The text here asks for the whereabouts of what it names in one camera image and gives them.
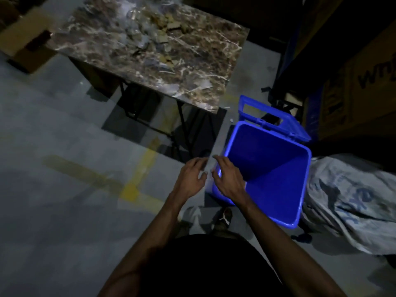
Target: hand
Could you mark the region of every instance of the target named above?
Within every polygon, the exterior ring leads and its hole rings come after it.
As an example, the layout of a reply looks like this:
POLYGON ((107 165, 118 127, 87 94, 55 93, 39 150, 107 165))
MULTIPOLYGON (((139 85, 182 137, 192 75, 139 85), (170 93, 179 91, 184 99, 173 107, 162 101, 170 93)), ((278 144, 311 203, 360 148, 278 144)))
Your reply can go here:
POLYGON ((221 178, 212 171, 213 179, 219 191, 230 198, 237 206, 245 205, 250 200, 245 191, 245 181, 237 167, 225 156, 213 156, 220 165, 221 178))
POLYGON ((196 157, 189 160, 183 168, 181 168, 179 177, 175 183, 170 196, 178 202, 183 204, 188 198, 196 195, 204 186, 207 178, 207 172, 198 178, 200 170, 202 170, 207 163, 207 157, 196 157))

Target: bin lid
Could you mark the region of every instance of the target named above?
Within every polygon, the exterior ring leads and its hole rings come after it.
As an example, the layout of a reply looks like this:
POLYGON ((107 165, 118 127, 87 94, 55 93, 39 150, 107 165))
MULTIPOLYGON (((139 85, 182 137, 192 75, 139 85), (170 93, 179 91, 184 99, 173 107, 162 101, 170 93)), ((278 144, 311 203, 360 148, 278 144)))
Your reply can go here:
POLYGON ((278 132, 279 134, 289 138, 290 140, 300 141, 300 142, 309 142, 311 137, 305 131, 305 129, 301 126, 301 124, 289 113, 283 112, 277 108, 271 107, 264 103, 261 103, 255 99, 246 97, 241 95, 239 98, 239 109, 238 109, 240 120, 248 120, 255 124, 260 125, 261 127, 269 128, 273 131, 278 132), (244 106, 250 105, 261 111, 264 111, 268 114, 272 114, 280 119, 282 122, 277 126, 271 123, 264 121, 263 119, 253 117, 252 115, 246 114, 243 112, 244 106))

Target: right hand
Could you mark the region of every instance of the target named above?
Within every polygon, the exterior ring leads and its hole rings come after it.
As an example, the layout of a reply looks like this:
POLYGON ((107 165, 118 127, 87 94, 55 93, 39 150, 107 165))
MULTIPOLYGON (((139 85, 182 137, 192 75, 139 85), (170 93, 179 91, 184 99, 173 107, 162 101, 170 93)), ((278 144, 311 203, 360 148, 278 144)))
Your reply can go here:
POLYGON ((245 181, 237 167, 225 156, 213 156, 220 165, 221 178, 212 171, 213 179, 219 191, 230 198, 237 206, 245 205, 250 197, 245 191, 245 181))

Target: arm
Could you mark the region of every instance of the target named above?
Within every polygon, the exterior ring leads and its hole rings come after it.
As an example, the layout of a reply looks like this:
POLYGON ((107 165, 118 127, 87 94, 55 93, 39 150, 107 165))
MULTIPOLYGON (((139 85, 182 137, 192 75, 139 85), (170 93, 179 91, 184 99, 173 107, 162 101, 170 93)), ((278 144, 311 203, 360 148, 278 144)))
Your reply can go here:
POLYGON ((181 169, 173 191, 160 212, 127 252, 99 292, 100 297, 137 296, 141 271, 150 257, 171 238, 181 207, 205 185, 207 174, 198 178, 207 158, 194 158, 181 169))
POLYGON ((346 297, 335 281, 250 199, 238 168, 227 157, 214 156, 221 178, 215 184, 241 210, 278 276, 294 296, 346 297))

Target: black shirt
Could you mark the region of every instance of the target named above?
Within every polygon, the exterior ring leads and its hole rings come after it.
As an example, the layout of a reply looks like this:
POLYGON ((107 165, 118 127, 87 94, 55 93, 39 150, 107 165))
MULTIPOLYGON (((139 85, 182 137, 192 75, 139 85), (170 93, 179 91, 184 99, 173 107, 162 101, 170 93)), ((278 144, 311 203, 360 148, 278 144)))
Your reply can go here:
POLYGON ((247 241, 211 235, 173 239, 146 266, 141 296, 289 296, 247 241))

